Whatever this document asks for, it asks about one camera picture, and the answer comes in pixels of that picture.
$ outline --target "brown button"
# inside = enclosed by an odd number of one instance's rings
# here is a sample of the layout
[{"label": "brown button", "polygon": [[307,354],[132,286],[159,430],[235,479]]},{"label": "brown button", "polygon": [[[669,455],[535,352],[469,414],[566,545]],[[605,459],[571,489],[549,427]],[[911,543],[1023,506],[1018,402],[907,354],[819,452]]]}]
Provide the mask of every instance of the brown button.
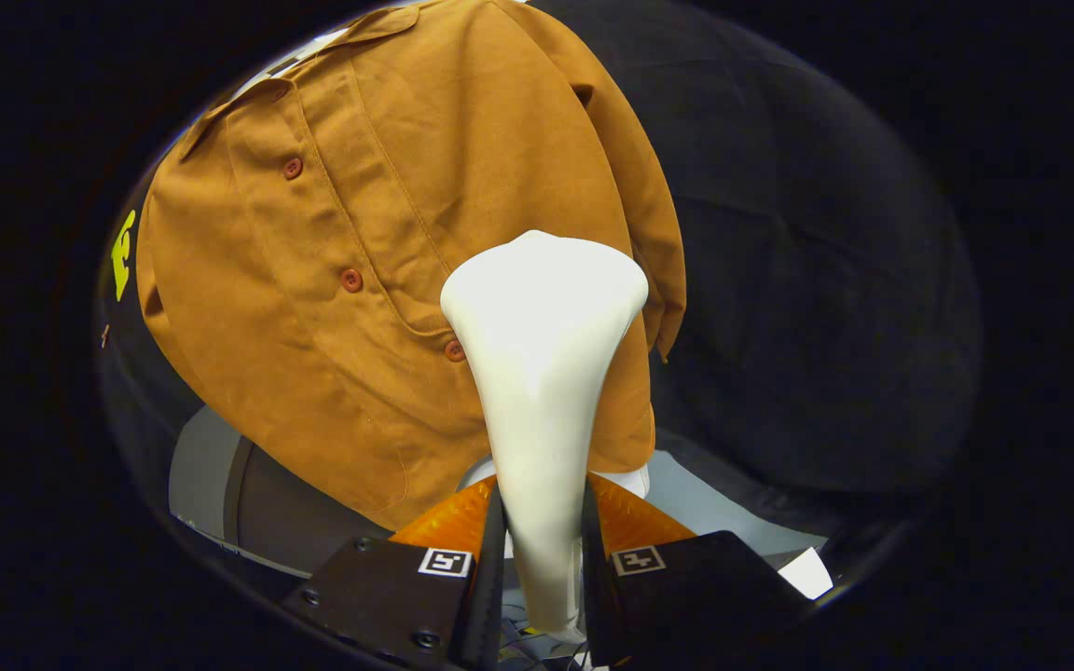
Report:
[{"label": "brown button", "polygon": [[363,276],[353,267],[346,268],[343,272],[343,288],[350,293],[358,292],[359,289],[363,289]]},{"label": "brown button", "polygon": [[301,174],[301,159],[293,159],[285,164],[285,177],[294,179]]},{"label": "brown button", "polygon": [[447,359],[450,361],[462,361],[466,358],[466,352],[462,350],[462,344],[459,340],[451,340],[447,342]]}]

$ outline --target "white surface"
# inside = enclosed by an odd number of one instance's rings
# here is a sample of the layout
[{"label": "white surface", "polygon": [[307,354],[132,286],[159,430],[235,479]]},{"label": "white surface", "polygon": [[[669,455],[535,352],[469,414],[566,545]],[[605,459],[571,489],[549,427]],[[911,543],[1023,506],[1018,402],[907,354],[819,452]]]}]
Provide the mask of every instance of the white surface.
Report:
[{"label": "white surface", "polygon": [[664,450],[653,452],[648,467],[657,488],[649,492],[645,500],[699,536],[732,531],[761,556],[821,548],[827,541],[823,536],[795,531],[757,517],[712,490]]},{"label": "white surface", "polygon": [[529,625],[563,640],[581,640],[578,541],[596,407],[647,296],[623,251],[538,230],[466,260],[441,289],[483,404]]},{"label": "white surface", "polygon": [[827,589],[834,586],[830,574],[827,573],[826,566],[823,565],[823,559],[819,559],[814,548],[807,549],[807,552],[783,566],[777,574],[787,579],[787,582],[792,583],[802,593],[802,596],[810,600],[822,597]]}]

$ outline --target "black fabric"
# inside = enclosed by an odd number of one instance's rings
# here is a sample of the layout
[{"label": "black fabric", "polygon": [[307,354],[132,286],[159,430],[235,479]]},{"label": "black fabric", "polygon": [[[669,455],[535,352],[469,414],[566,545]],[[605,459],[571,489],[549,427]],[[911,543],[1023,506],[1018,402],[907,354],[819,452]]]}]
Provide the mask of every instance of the black fabric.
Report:
[{"label": "black fabric", "polygon": [[251,443],[240,488],[240,548],[313,573],[361,536],[387,539],[392,531],[325,496]]},{"label": "black fabric", "polygon": [[796,527],[838,526],[827,493],[935,484],[971,418],[981,333],[954,213],[919,161],[814,68],[696,9],[529,4],[608,68],[674,196],[687,306],[653,404],[686,441],[659,447]]},{"label": "black fabric", "polygon": [[[141,315],[135,245],[137,231],[144,225],[141,209],[153,174],[154,167],[137,183],[119,209],[107,247],[102,251],[95,301],[95,333],[102,333],[107,326],[110,330],[105,344],[96,342],[95,346],[100,355],[97,360],[102,403],[117,449],[135,479],[140,496],[155,510],[166,513],[168,475],[172,470],[176,437],[205,404],[168,363]],[[132,209],[136,217],[129,230],[131,254],[125,260],[131,275],[119,298],[110,246]]]}]

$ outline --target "shirt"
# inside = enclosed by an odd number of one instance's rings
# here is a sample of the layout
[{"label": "shirt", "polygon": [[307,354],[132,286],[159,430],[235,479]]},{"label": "shirt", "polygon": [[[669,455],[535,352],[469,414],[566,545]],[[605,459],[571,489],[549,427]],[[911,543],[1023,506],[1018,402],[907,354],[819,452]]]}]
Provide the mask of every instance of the shirt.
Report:
[{"label": "shirt", "polygon": [[[648,353],[686,303],[673,203],[638,118],[566,26],[513,0],[384,9],[198,119],[137,233],[146,326],[277,462],[400,529],[490,453],[441,286],[525,230],[643,268],[589,468],[653,453]],[[551,259],[550,272],[558,272]]]}]

